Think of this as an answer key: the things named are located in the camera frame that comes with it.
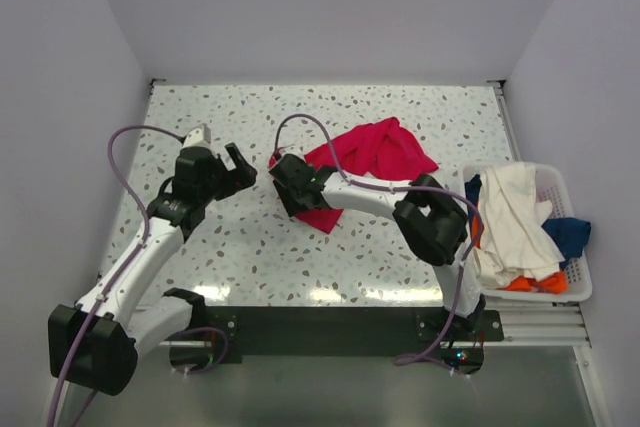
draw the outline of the cable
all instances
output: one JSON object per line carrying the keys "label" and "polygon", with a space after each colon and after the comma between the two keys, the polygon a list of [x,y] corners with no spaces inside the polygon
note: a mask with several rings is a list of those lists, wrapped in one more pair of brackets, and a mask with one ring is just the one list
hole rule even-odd
{"label": "cable", "polygon": [[[349,177],[349,175],[347,174],[347,172],[345,172],[344,169],[342,168],[342,166],[340,165],[340,161],[338,160],[338,154],[336,153],[336,149],[333,146],[333,141],[331,140],[331,136],[329,135],[329,132],[327,131],[325,126],[322,124],[322,122],[320,122],[314,116],[309,115],[309,114],[292,114],[292,115],[289,115],[288,117],[285,117],[285,119],[278,126],[278,130],[276,131],[276,139],[275,139],[275,144],[274,144],[274,155],[279,154],[278,144],[280,142],[280,133],[281,133],[283,127],[285,126],[285,124],[288,121],[290,121],[291,119],[295,119],[295,118],[308,119],[311,122],[313,122],[314,124],[316,124],[318,127],[320,127],[320,130],[322,131],[322,133],[324,134],[325,139],[327,140],[327,146],[329,147],[329,151],[331,152],[331,157],[333,158],[333,162],[335,164],[335,167],[338,170],[338,173],[340,174],[340,176],[345,180],[345,182],[347,182],[349,185],[355,185],[356,187],[375,190],[377,192],[392,192],[392,190],[389,187],[368,184],[366,182],[361,182],[361,181],[358,181],[358,180],[351,179]],[[458,272],[458,280],[457,280],[457,283],[456,283],[456,290],[455,290],[455,293],[453,295],[453,303],[451,305],[451,310],[449,311],[449,315],[447,316],[447,320],[445,321],[444,327],[442,328],[442,330],[440,331],[440,333],[438,334],[436,339],[424,351],[420,352],[419,354],[407,353],[407,354],[401,354],[401,355],[397,356],[394,359],[393,363],[394,363],[394,365],[399,366],[399,367],[400,366],[409,365],[409,364],[412,364],[414,362],[420,362],[420,361],[426,360],[427,356],[431,352],[433,352],[440,345],[440,342],[442,341],[442,339],[444,339],[444,337],[447,335],[447,332],[449,331],[449,328],[451,327],[451,324],[453,323],[453,319],[455,317],[455,312],[456,312],[456,307],[458,306],[458,300],[460,299],[460,292],[462,290],[462,280],[464,278],[464,263],[465,263],[465,260],[467,259],[467,257],[471,253],[471,251],[473,250],[473,247],[476,245],[476,242],[480,239],[480,236],[482,235],[482,232],[484,230],[484,223],[482,222],[482,217],[480,216],[480,212],[478,211],[478,208],[473,204],[473,202],[468,200],[466,197],[464,197],[464,196],[462,196],[460,194],[457,194],[456,192],[452,192],[452,191],[446,190],[446,189],[441,189],[441,188],[438,188],[438,187],[426,187],[426,186],[419,186],[419,185],[415,185],[415,186],[414,185],[410,185],[410,186],[406,186],[406,187],[397,187],[397,188],[393,189],[393,192],[409,192],[409,191],[414,191],[414,190],[419,190],[419,191],[424,191],[424,192],[434,192],[434,193],[438,193],[438,194],[444,194],[444,195],[448,195],[449,197],[452,197],[452,198],[454,198],[454,199],[456,199],[456,200],[458,200],[460,202],[463,202],[474,213],[474,215],[476,215],[478,217],[478,231],[473,236],[473,238],[471,239],[471,242],[469,243],[469,245],[467,246],[467,248],[465,249],[465,251],[462,254],[462,258],[461,258],[461,261],[460,261],[460,268],[459,268],[459,272]]]}
{"label": "cable", "polygon": [[82,418],[84,413],[87,411],[87,409],[89,408],[89,405],[91,405],[91,402],[93,402],[93,399],[95,399],[96,395],[98,395],[98,391],[92,390],[91,393],[84,400],[82,407],[80,407],[80,410],[76,414],[71,424],[69,424],[69,427],[76,427],[78,425],[78,422],[80,422],[80,419]]}
{"label": "cable", "polygon": [[207,332],[207,333],[210,332],[212,334],[215,333],[215,334],[218,334],[218,336],[222,337],[222,342],[224,343],[224,346],[222,347],[222,352],[220,353],[220,355],[215,361],[210,362],[206,367],[203,367],[202,369],[198,369],[198,370],[185,369],[184,371],[182,371],[183,374],[186,374],[186,375],[202,374],[204,372],[208,372],[212,369],[215,369],[218,365],[220,365],[220,363],[227,356],[227,352],[229,352],[229,338],[227,337],[227,334],[225,334],[224,331],[220,329],[216,329],[215,327],[197,327],[195,329],[183,330],[182,332],[178,332],[177,334],[175,334],[175,336],[184,337],[186,335],[200,334],[202,332]]}
{"label": "cable", "polygon": [[[138,210],[142,215],[144,228],[143,228],[142,238],[140,239],[140,242],[134,247],[131,253],[129,253],[129,255],[122,262],[120,267],[118,267],[118,270],[116,270],[113,276],[111,276],[109,281],[105,283],[104,288],[100,292],[102,298],[106,297],[106,295],[111,291],[111,288],[116,283],[118,278],[127,269],[127,267],[129,267],[133,259],[135,259],[135,257],[138,255],[138,253],[140,253],[140,251],[144,247],[144,243],[147,240],[147,237],[149,237],[150,222],[149,222],[149,216],[147,215],[147,209],[145,208],[144,203],[142,202],[142,199],[140,199],[140,197],[138,196],[138,194],[135,193],[131,185],[129,185],[129,182],[127,182],[127,179],[118,168],[118,165],[116,164],[116,161],[113,157],[113,143],[121,134],[123,134],[124,132],[129,132],[130,130],[153,130],[155,132],[160,132],[162,134],[166,134],[170,137],[173,137],[174,139],[180,142],[182,142],[183,140],[182,137],[180,137],[177,134],[174,134],[173,132],[170,132],[165,129],[161,129],[160,127],[154,127],[151,125],[129,125],[127,127],[123,127],[121,129],[116,130],[113,133],[113,135],[109,138],[109,144],[107,146],[107,155],[109,157],[109,165],[111,165],[111,169],[113,170],[113,173],[118,178],[122,186],[129,193],[129,195],[133,197],[133,200],[135,201],[136,205],[138,206]],[[78,330],[78,333],[73,339],[73,343],[71,344],[71,348],[69,349],[69,352],[67,352],[67,356],[64,359],[64,363],[62,364],[62,368],[60,369],[60,374],[58,375],[58,381],[56,382],[56,386],[53,391],[51,406],[49,407],[49,415],[47,417],[47,427],[54,427],[55,425],[56,414],[58,412],[58,405],[60,404],[60,398],[62,396],[62,387],[64,386],[64,381],[67,378],[67,375],[69,374],[69,369],[71,368],[71,362],[73,361],[73,357],[76,355],[76,352],[80,347],[80,342],[82,341],[82,339],[84,338],[84,335],[89,329],[91,320],[95,317],[96,312],[100,308],[101,303],[102,301],[99,298],[97,298],[95,303],[93,304],[93,307],[91,307],[91,310],[85,317],[84,322],[82,322],[82,325]],[[88,402],[86,402],[86,405],[83,406],[80,415],[84,413],[84,411],[87,409],[87,407],[89,406],[89,403],[91,403],[94,397],[95,395],[89,396]],[[80,420],[80,417],[77,417],[76,420],[74,420],[74,424],[72,425],[75,425],[79,420]]]}

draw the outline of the blue cloth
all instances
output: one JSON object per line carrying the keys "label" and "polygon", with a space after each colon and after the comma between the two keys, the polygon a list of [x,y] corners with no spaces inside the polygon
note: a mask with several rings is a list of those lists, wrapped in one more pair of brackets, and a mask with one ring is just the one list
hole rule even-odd
{"label": "blue cloth", "polygon": [[[473,202],[473,205],[478,205],[478,198],[480,197],[480,189],[482,188],[482,182],[480,182],[480,174],[476,174],[469,182],[464,183],[464,193],[467,199]],[[469,229],[473,224],[473,211],[469,210]]]}
{"label": "blue cloth", "polygon": [[569,265],[569,259],[577,259],[582,256],[584,246],[589,242],[591,235],[591,222],[566,217],[563,219],[549,219],[542,224],[544,231],[558,246],[564,256],[564,262],[560,263],[560,269],[564,270]]}

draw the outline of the red cloth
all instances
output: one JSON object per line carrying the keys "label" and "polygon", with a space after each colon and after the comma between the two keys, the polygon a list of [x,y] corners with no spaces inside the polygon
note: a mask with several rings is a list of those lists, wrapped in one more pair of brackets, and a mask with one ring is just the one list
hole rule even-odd
{"label": "red cloth", "polygon": [[[378,179],[413,180],[418,175],[438,170],[438,165],[424,155],[422,147],[395,117],[376,124],[359,125],[333,139],[340,165],[355,175],[371,172]],[[317,169],[335,166],[327,144],[312,150],[305,160]],[[318,209],[302,212],[296,218],[321,230],[331,232],[342,210]]]}

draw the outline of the black bracket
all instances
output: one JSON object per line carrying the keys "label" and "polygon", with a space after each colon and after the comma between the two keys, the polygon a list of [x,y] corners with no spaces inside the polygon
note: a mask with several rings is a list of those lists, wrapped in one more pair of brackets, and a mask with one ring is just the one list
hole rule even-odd
{"label": "black bracket", "polygon": [[[171,289],[165,293],[165,296],[178,297],[185,299],[194,306],[189,329],[197,327],[215,327],[222,330],[229,341],[229,350],[224,359],[226,364],[242,363],[242,355],[240,351],[234,348],[235,340],[238,335],[238,316],[233,309],[225,309],[218,312],[215,307],[205,307],[204,297],[188,290]],[[173,336],[168,340],[195,340],[200,341],[204,337],[202,334],[194,334],[192,336]],[[213,355],[215,357],[222,354],[224,348],[223,342],[216,341],[213,345]],[[208,362],[208,352],[202,349],[194,349],[192,347],[172,346],[169,350],[169,361],[173,367],[180,365],[194,365],[194,369],[205,367]]]}
{"label": "black bracket", "polygon": [[[87,313],[58,305],[48,321],[49,366],[58,377]],[[138,353],[135,340],[111,319],[94,317],[80,348],[71,362],[66,380],[108,395],[117,395],[126,387],[136,370]]]}
{"label": "black bracket", "polygon": [[[438,336],[448,315],[442,307],[218,306],[207,307],[206,312],[207,325],[225,331],[231,342],[225,363],[241,363],[244,355],[393,358],[424,350]],[[446,340],[473,342],[480,332],[485,341],[504,339],[497,311],[481,311],[474,323],[475,330],[467,331],[465,325],[469,325],[467,319],[454,323]],[[221,348],[218,344],[216,355]],[[206,359],[202,347],[172,347],[171,352],[175,365],[197,365]],[[470,348],[463,352],[458,357],[458,350],[440,348],[433,358],[472,373],[481,365],[482,353]]]}

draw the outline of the gray floor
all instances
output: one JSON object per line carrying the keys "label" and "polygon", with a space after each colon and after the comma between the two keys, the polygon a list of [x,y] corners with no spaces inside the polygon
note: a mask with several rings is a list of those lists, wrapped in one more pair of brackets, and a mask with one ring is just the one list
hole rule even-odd
{"label": "gray floor", "polygon": [[[68,397],[67,426],[86,391]],[[98,396],[89,426],[592,426],[570,348],[488,349],[466,380],[380,358],[247,357],[184,379],[156,349],[118,397]]]}

